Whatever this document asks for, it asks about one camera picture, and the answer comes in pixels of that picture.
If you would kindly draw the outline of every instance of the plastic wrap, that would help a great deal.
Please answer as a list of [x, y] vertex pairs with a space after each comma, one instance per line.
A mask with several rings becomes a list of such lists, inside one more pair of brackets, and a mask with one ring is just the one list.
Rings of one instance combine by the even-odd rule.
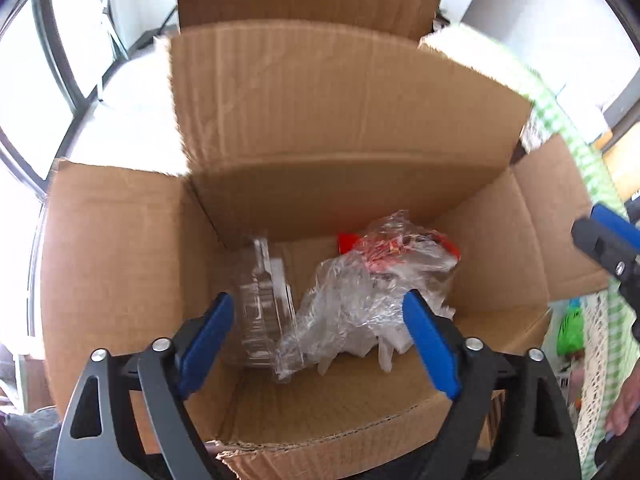
[[239, 364], [277, 370], [276, 343], [293, 329], [295, 312], [281, 256], [273, 254], [265, 238], [233, 256], [236, 337]]
[[373, 223], [351, 250], [318, 265], [315, 286], [276, 346], [277, 377], [313, 364], [324, 374], [340, 352], [364, 357], [376, 344], [381, 368], [391, 371], [393, 352], [413, 344], [404, 295], [416, 288], [450, 319], [443, 303], [459, 257], [444, 235], [411, 224], [404, 211]]

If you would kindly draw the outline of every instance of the silver bolt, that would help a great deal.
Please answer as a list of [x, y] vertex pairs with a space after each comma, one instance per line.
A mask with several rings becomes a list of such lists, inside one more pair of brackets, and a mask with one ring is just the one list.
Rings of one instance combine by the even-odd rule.
[[477, 337], [470, 337], [465, 341], [465, 345], [469, 350], [473, 350], [475, 352], [482, 350], [484, 344]]
[[529, 357], [531, 357], [534, 361], [542, 361], [545, 358], [545, 354], [539, 348], [532, 348], [529, 350]]
[[98, 348], [97, 350], [94, 350], [94, 353], [91, 354], [91, 361], [99, 363], [105, 357], [107, 357], [107, 351], [104, 348]]
[[154, 349], [154, 352], [164, 352], [171, 346], [171, 340], [165, 337], [161, 337], [160, 339], [156, 339], [151, 348]]

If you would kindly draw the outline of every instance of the white plastic item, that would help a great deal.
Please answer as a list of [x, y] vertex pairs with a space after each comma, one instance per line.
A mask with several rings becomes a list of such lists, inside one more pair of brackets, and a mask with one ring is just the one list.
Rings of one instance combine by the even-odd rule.
[[443, 302], [458, 260], [446, 236], [411, 224], [405, 211], [374, 222], [351, 251], [318, 265], [315, 286], [276, 346], [277, 377], [313, 364], [324, 374], [340, 352], [363, 357], [376, 344], [381, 368], [391, 371], [393, 352], [413, 344], [404, 295], [417, 289], [434, 313], [451, 319]]

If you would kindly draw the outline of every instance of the green object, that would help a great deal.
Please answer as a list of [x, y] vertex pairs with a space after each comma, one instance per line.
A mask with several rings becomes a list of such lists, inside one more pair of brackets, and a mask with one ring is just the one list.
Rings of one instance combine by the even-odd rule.
[[584, 350], [584, 339], [582, 338], [584, 319], [579, 305], [579, 302], [578, 307], [570, 304], [569, 311], [560, 324], [560, 329], [558, 330], [558, 355], [571, 355]]

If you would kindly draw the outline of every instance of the blue clamp handle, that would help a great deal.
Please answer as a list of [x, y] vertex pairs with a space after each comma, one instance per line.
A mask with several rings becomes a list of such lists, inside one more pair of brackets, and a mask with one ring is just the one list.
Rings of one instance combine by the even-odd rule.
[[433, 385], [456, 400], [462, 391], [456, 349], [462, 334], [451, 320], [437, 317], [417, 290], [404, 295], [402, 315]]
[[230, 295], [220, 294], [207, 313], [197, 320], [202, 324], [182, 356], [177, 360], [177, 390], [181, 399], [197, 392], [234, 322], [234, 302]]
[[629, 243], [636, 251], [640, 252], [640, 230], [636, 229], [624, 218], [615, 214], [603, 204], [596, 204], [591, 210], [591, 219], [617, 234]]

